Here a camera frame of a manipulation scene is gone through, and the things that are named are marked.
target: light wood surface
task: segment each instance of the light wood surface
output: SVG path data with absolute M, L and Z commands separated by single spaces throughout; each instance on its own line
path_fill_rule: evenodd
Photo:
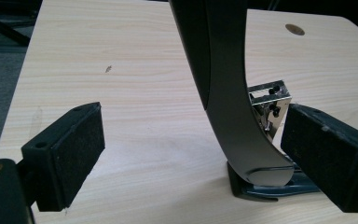
M 286 23 L 305 35 L 289 33 Z M 249 85 L 284 79 L 293 102 L 358 129 L 355 25 L 249 10 L 246 32 Z M 70 208 L 39 213 L 33 206 L 37 223 L 358 223 L 358 214 L 342 213 L 322 193 L 278 203 L 231 195 L 167 3 L 45 0 L 0 158 L 20 161 L 28 140 L 95 101 L 103 106 L 106 149 Z

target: black stapler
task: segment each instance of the black stapler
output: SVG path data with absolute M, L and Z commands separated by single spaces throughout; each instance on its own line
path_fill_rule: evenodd
M 289 104 L 282 81 L 248 88 L 246 1 L 170 0 L 170 5 L 203 107 L 227 157 L 233 194 L 276 202 L 321 190 L 343 212 L 358 212 L 358 131 L 323 111 Z M 256 96 L 259 91 L 268 94 Z M 284 155 L 271 139 L 286 110 Z

